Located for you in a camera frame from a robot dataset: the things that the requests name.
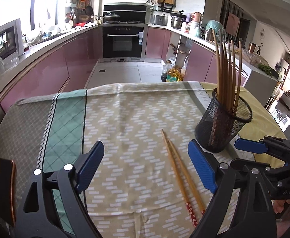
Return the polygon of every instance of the patterned tablecloth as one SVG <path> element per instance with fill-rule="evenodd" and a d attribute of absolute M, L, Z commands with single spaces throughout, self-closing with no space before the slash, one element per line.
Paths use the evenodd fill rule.
<path fill-rule="evenodd" d="M 17 102 L 0 126 L 0 157 L 17 165 L 16 206 L 35 168 L 59 170 L 100 140 L 105 155 L 82 199 L 103 237 L 189 237 L 194 228 L 160 130 L 178 148 L 207 206 L 212 195 L 204 189 L 187 146 L 195 138 L 195 126 L 211 100 L 212 88 L 198 82 L 112 84 Z M 267 122 L 272 130 L 264 130 L 266 134 L 282 137 L 277 124 Z M 249 129 L 251 134 L 254 129 L 257 132 L 254 126 Z M 259 139 L 251 134 L 243 137 Z M 216 154 L 219 162 L 229 163 L 232 156 L 254 160 L 253 154 L 232 146 Z M 60 196 L 54 195 L 63 227 L 71 232 Z M 237 198 L 235 190 L 220 232 L 229 227 Z"/>

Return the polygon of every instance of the oven door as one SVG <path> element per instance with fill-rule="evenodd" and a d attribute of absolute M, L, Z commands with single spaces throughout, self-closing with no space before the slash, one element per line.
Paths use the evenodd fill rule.
<path fill-rule="evenodd" d="M 103 27 L 103 58 L 141 58 L 144 27 Z"/>

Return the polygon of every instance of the green label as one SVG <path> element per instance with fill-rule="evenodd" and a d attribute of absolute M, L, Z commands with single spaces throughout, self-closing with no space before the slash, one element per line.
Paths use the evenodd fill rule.
<path fill-rule="evenodd" d="M 177 82 L 177 77 L 172 77 L 170 75 L 167 76 L 166 82 Z"/>

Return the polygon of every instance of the mesh pen holder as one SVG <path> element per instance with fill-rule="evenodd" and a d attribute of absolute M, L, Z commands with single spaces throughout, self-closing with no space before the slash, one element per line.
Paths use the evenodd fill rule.
<path fill-rule="evenodd" d="M 251 120 L 251 108 L 243 98 L 239 97 L 236 116 L 233 116 L 217 100 L 215 88 L 212 91 L 211 103 L 195 128 L 195 137 L 203 148 L 218 153 Z"/>

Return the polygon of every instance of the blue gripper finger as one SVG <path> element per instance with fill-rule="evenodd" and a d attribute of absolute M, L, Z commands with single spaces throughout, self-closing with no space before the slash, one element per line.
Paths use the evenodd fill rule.
<path fill-rule="evenodd" d="M 268 148 L 266 147 L 264 142 L 260 141 L 253 141 L 253 140 L 246 140 L 246 139 L 237 139 L 234 142 L 234 146 L 236 149 L 256 153 L 256 154 L 263 154 L 266 153 Z"/>
<path fill-rule="evenodd" d="M 218 189 L 218 186 L 216 184 L 215 171 L 212 169 L 203 153 L 204 152 L 202 152 L 202 149 L 198 145 L 197 141 L 189 141 L 188 155 L 201 181 L 203 182 L 203 186 L 214 194 Z"/>
<path fill-rule="evenodd" d="M 77 185 L 75 187 L 78 194 L 86 190 L 92 178 L 98 169 L 104 156 L 104 145 L 101 141 L 97 141 L 89 152 L 84 165 L 79 169 L 77 174 Z"/>

